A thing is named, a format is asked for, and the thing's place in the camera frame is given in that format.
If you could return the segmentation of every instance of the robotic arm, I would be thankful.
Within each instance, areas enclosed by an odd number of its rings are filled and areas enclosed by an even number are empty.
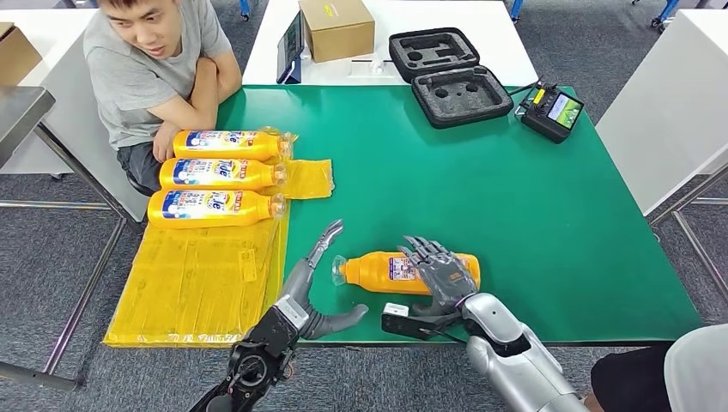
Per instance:
[[[286,379],[299,338],[317,339],[357,324],[368,308],[327,316],[308,299],[313,271],[333,240],[343,230],[332,222],[308,255],[288,275],[278,301],[231,350],[226,378],[210,390],[191,412],[246,412],[271,386]],[[405,236],[415,249],[400,251],[417,267],[433,294],[430,307],[387,304],[382,329],[404,336],[429,339],[463,323],[470,362],[493,383],[514,412],[587,412],[561,365],[536,335],[493,295],[478,293],[467,269],[437,242]]]
[[[564,379],[561,365],[533,331],[492,294],[477,293],[462,263],[437,242],[405,236],[415,249],[400,247],[433,294],[429,308],[413,306],[420,317],[385,309],[384,330],[429,338],[463,322],[470,337],[468,357],[515,412],[587,412]]]
[[[369,310],[366,305],[358,305],[343,315],[327,316],[319,313],[308,299],[313,271],[342,230],[341,220],[332,222],[308,255],[296,263],[278,301],[242,341],[233,345],[225,379],[190,412],[252,410],[271,386],[286,379],[285,372],[299,338],[318,339],[359,323]]]

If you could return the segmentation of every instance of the blue chair leg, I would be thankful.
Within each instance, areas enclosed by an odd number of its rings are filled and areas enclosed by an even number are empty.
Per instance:
[[[519,20],[519,13],[521,11],[521,4],[523,4],[523,0],[515,0],[513,2],[513,6],[511,7],[511,20],[518,21]]]
[[[248,0],[240,0],[240,15],[245,21],[250,18],[250,4],[248,4]]]
[[[659,16],[652,19],[651,26],[657,27],[660,25],[660,23],[665,21],[672,13],[672,10],[674,10],[675,7],[677,6],[677,2],[678,2],[678,0],[667,0],[667,4],[664,6],[662,13],[660,13]]]

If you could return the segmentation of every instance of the yellow plastic sheet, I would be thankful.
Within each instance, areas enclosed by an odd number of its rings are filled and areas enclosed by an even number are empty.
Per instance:
[[[280,293],[288,214],[249,227],[148,226],[104,338],[113,347],[229,347]]]
[[[270,187],[261,193],[272,195],[282,193],[287,199],[316,199],[329,197],[334,190],[334,175],[331,160],[287,161],[288,175],[283,187]]]

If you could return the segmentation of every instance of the green tabletop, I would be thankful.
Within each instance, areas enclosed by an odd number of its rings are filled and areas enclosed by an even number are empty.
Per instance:
[[[409,340],[380,329],[381,311],[430,298],[331,280],[337,254],[396,251],[404,234],[476,255],[481,290],[544,342],[677,339],[701,326],[586,115],[556,145],[512,115],[433,129],[406,86],[253,86],[220,107],[219,129],[266,125],[300,134],[296,158],[333,162],[333,196],[293,202],[286,273],[343,218],[311,300],[323,313],[370,311],[323,340]]]

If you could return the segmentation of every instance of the gray t-shirt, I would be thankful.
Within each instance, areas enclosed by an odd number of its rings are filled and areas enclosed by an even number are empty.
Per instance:
[[[83,52],[99,103],[101,122],[115,150],[151,142],[161,119],[146,109],[179,94],[190,97],[197,60],[231,50],[209,0],[180,0],[182,52],[157,60],[123,41],[101,12],[86,28]]]

